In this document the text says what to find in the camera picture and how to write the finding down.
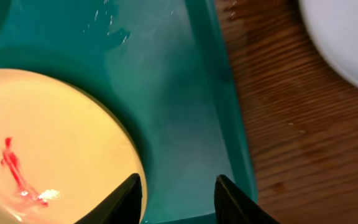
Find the yellow-green plate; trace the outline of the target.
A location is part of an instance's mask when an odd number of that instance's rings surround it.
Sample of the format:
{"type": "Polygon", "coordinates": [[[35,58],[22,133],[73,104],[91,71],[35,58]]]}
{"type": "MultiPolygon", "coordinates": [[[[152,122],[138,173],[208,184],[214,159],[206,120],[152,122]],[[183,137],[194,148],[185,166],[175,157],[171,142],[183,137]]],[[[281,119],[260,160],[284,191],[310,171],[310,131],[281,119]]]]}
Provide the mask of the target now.
{"type": "Polygon", "coordinates": [[[0,68],[0,223],[75,223],[131,174],[147,184],[120,122],[54,78],[0,68]]]}

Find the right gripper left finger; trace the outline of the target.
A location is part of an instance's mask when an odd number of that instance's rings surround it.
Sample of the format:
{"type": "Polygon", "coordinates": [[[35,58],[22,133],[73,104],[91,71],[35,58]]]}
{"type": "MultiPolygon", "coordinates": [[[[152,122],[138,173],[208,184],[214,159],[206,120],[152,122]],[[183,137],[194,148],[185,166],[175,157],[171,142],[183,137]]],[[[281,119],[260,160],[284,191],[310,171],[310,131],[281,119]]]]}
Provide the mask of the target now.
{"type": "Polygon", "coordinates": [[[133,173],[75,224],[139,224],[141,211],[141,179],[133,173]]]}

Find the light blue plate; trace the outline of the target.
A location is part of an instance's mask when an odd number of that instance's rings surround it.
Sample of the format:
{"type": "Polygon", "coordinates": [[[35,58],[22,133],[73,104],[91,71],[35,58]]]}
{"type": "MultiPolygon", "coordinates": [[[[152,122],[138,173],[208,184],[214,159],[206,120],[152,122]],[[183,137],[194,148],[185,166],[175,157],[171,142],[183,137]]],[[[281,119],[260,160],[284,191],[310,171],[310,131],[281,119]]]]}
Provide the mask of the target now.
{"type": "Polygon", "coordinates": [[[358,0],[300,0],[299,8],[318,52],[358,87],[358,0]]]}

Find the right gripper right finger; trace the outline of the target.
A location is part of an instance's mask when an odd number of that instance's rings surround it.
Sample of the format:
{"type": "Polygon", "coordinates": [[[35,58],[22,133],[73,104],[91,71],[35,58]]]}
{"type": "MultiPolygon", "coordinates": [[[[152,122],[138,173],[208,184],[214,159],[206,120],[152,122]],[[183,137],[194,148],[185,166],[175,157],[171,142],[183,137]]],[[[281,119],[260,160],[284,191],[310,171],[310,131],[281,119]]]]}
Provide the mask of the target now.
{"type": "Polygon", "coordinates": [[[217,176],[214,207],[217,224],[279,224],[225,175],[217,176]]]}

